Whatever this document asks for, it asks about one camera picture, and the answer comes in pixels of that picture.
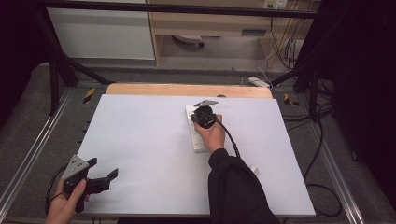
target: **finger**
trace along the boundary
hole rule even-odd
[[[64,192],[64,180],[60,179],[58,181],[58,185],[56,186],[55,195],[58,195],[62,192]]]
[[[222,115],[221,114],[216,114],[216,118],[222,122]]]
[[[194,129],[196,132],[198,132],[198,134],[201,134],[203,128],[201,126],[199,126],[198,123],[194,123]]]
[[[76,207],[78,199],[84,193],[86,185],[87,182],[85,181],[85,179],[82,179],[81,181],[79,181],[79,183],[76,185],[75,189],[73,190],[72,194],[70,195],[69,200],[67,201],[67,205],[73,207],[73,210]]]

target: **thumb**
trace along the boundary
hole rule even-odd
[[[76,207],[78,199],[84,193],[86,185],[87,182],[85,181],[85,179],[79,181],[79,183],[76,185],[76,188],[73,190],[72,194],[70,195],[69,200],[67,200],[69,206],[73,206],[73,208]]]

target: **gray carpet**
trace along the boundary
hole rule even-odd
[[[183,71],[183,70],[110,70],[96,69],[96,72],[105,77],[123,82],[156,82],[156,83],[192,83],[192,84],[221,84],[239,85],[242,77],[256,73],[247,72],[214,72],[214,71]],[[48,68],[38,67],[33,75],[29,87],[21,102],[14,109],[8,123],[0,132],[0,153],[4,164],[0,176],[0,190],[3,191],[7,183],[17,171],[19,164],[33,144],[40,128],[44,125],[50,111],[50,92],[48,87]],[[52,174],[70,157],[78,151],[79,142],[84,137],[83,130],[89,127],[99,97],[106,91],[106,87],[96,88],[95,94],[88,105],[82,103],[89,88],[75,88],[63,116],[53,130],[49,141],[43,148],[32,172],[11,206],[7,219],[15,217],[44,218],[44,197],[47,185]],[[283,115],[300,116],[304,112],[299,106],[285,105],[284,94],[274,93],[279,101]],[[299,123],[287,123],[286,128],[292,128]],[[341,168],[343,175],[355,197],[358,207],[367,223],[396,223],[395,212],[380,188],[370,175],[363,163],[351,159],[347,141],[340,130],[337,120],[332,117],[323,119],[324,134],[334,157]],[[305,124],[289,131],[290,141],[299,162],[302,173],[312,160],[316,151],[316,141],[309,125]],[[313,166],[307,182],[322,184],[332,188],[326,167],[321,157]],[[310,190],[314,206],[332,213],[336,210],[336,200],[326,191]],[[307,218],[293,218],[288,223],[315,222],[315,223],[348,223],[343,212],[339,217],[325,217],[317,215]]]

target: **electrical outlet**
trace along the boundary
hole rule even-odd
[[[276,0],[274,9],[285,9],[288,0]]]
[[[275,8],[276,0],[265,0],[262,8]]]

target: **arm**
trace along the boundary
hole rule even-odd
[[[212,223],[279,223],[268,207],[260,181],[241,159],[229,156],[224,149],[224,130],[218,124],[210,129],[195,124],[195,130],[212,154],[208,178]]]

